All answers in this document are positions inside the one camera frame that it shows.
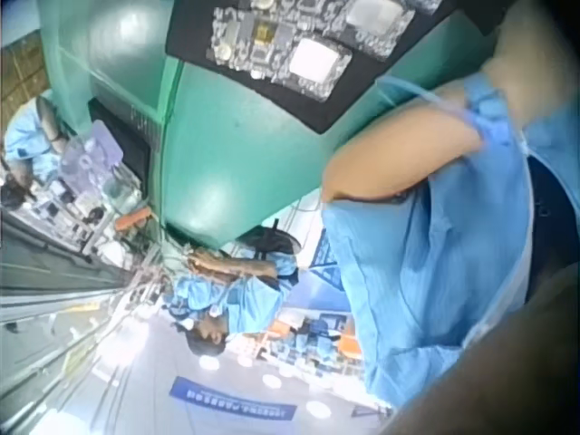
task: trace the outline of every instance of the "blue shirt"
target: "blue shirt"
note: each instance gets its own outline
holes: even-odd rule
[[[469,108],[489,122],[478,125],[485,140],[480,151],[431,174],[400,205],[338,201],[323,213],[367,390],[396,407],[525,301],[533,222],[526,152],[507,106],[482,75],[466,80],[466,93]],[[502,129],[484,131],[495,122]],[[577,155],[573,137],[552,154]],[[569,168],[577,162],[560,161],[575,173],[561,172],[567,185],[577,182],[577,167]]]
[[[254,257],[251,249],[240,249],[237,254]],[[296,270],[294,256],[273,252],[266,254],[266,260],[275,263],[279,276],[289,276]],[[223,313],[227,312],[230,334],[260,333],[274,321],[289,292],[285,283],[275,289],[254,276],[239,278],[225,286],[201,276],[186,275],[176,283],[169,310],[174,315],[183,315],[187,307],[190,317],[195,319],[211,305],[218,305]]]
[[[30,160],[33,174],[45,183],[59,168],[60,157],[44,135],[36,99],[30,100],[8,124],[5,135],[5,159]]]

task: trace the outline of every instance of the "ceiling light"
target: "ceiling light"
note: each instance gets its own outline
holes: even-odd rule
[[[242,367],[247,367],[247,368],[252,367],[254,365],[254,360],[252,360],[252,358],[250,358],[249,356],[245,356],[245,355],[239,355],[237,357],[237,362]]]
[[[322,83],[339,58],[332,48],[313,39],[302,39],[290,61],[290,73],[312,82]]]
[[[262,376],[262,382],[265,383],[267,387],[273,388],[274,390],[278,390],[282,387],[282,381],[280,381],[280,378],[273,374],[265,374]]]
[[[328,406],[326,406],[321,401],[309,401],[306,404],[306,409],[314,417],[316,417],[317,419],[321,419],[321,420],[328,419],[332,415],[330,408],[328,408]]]
[[[199,357],[199,366],[203,370],[214,372],[219,369],[219,359],[213,356],[202,355]]]
[[[292,365],[284,364],[280,366],[279,370],[280,376],[285,378],[291,378],[294,376],[295,368]]]

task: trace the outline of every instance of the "computer chip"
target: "computer chip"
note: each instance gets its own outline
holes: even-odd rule
[[[323,35],[385,60],[414,16],[400,0],[349,0]]]
[[[214,16],[210,60],[319,101],[330,96],[352,57],[341,45],[272,15],[216,8]]]

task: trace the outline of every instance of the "person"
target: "person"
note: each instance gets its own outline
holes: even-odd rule
[[[304,357],[312,356],[320,363],[336,363],[340,335],[331,335],[328,324],[321,319],[304,320],[298,329],[291,328],[286,337],[273,342],[277,354],[287,357],[291,349]]]
[[[577,77],[547,15],[520,1],[480,73],[437,95],[379,81],[429,102],[340,149],[322,194],[366,387],[379,399],[404,405],[542,276],[578,261]]]
[[[228,258],[199,248],[189,257],[192,274],[177,280],[169,312],[179,321],[195,320],[190,330],[178,327],[194,354],[219,355],[231,334],[261,333],[276,318],[298,280],[295,255],[290,247],[263,260],[255,254],[242,247],[237,258]]]
[[[544,281],[381,435],[576,435],[578,266]]]
[[[34,179],[46,182],[58,170],[67,143],[52,104],[42,95],[24,104],[12,118],[4,137],[3,163],[8,173],[0,188],[6,209],[19,209]]]

